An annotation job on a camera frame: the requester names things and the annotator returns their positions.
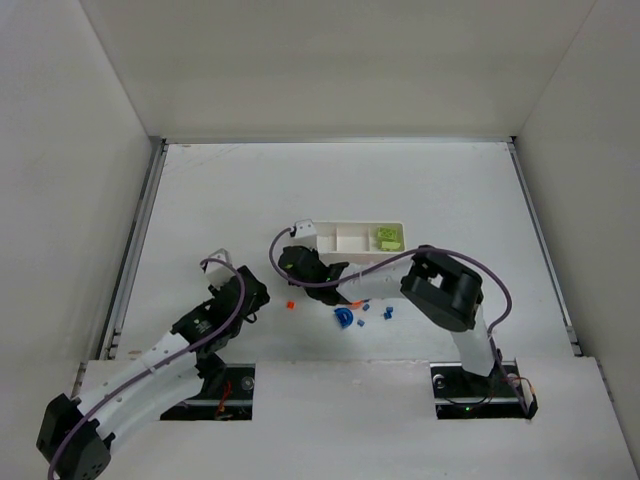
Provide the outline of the blue arch lego piece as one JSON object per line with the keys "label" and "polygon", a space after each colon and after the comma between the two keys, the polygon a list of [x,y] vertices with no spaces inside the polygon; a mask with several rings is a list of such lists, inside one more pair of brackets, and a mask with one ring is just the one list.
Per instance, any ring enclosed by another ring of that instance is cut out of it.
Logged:
{"label": "blue arch lego piece", "polygon": [[336,308],[334,316],[341,329],[348,328],[354,321],[353,313],[349,308]]}

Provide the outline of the green lego brick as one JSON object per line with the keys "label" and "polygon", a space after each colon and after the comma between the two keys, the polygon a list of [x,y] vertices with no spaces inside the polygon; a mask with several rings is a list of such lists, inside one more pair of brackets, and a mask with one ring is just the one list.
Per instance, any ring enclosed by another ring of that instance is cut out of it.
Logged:
{"label": "green lego brick", "polygon": [[380,242],[397,242],[399,238],[398,229],[395,227],[379,227],[376,236]]}
{"label": "green lego brick", "polygon": [[404,249],[404,247],[403,247],[401,242],[397,242],[397,241],[381,241],[380,242],[380,249],[382,251],[388,251],[388,252],[399,252],[399,251],[402,251]]}

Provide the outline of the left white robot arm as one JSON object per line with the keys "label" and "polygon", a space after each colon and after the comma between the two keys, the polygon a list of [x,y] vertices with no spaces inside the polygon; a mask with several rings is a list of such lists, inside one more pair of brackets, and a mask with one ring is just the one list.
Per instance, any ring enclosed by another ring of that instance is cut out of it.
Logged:
{"label": "left white robot arm", "polygon": [[228,274],[212,287],[211,299],[183,315],[139,358],[88,392],[61,393],[48,403],[36,440],[48,478],[97,478],[139,430],[220,384],[226,365],[219,350],[270,300],[248,267],[222,267]]}

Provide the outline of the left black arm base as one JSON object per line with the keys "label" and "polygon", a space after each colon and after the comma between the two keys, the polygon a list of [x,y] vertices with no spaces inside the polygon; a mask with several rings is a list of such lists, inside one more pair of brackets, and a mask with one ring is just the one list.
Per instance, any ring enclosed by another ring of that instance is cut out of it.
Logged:
{"label": "left black arm base", "polygon": [[161,421],[249,421],[253,416],[256,365],[227,363],[208,377],[200,392],[160,416]]}

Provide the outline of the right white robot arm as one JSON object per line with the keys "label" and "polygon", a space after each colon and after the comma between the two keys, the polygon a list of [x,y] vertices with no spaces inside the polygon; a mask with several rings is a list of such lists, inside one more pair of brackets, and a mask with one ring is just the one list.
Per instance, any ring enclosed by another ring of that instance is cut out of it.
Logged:
{"label": "right white robot arm", "polygon": [[317,251],[295,245],[284,248],[271,262],[289,284],[330,306],[366,299],[405,299],[451,334],[466,372],[488,377],[494,369],[482,319],[482,279],[450,250],[423,245],[378,263],[325,264]]}

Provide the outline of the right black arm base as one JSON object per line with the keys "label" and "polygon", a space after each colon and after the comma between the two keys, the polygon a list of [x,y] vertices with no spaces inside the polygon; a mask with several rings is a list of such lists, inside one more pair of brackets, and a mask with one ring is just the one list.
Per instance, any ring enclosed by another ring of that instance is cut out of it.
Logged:
{"label": "right black arm base", "polygon": [[489,377],[465,371],[460,363],[430,366],[438,420],[525,419],[538,411],[530,381],[520,375],[515,361],[497,367]]}

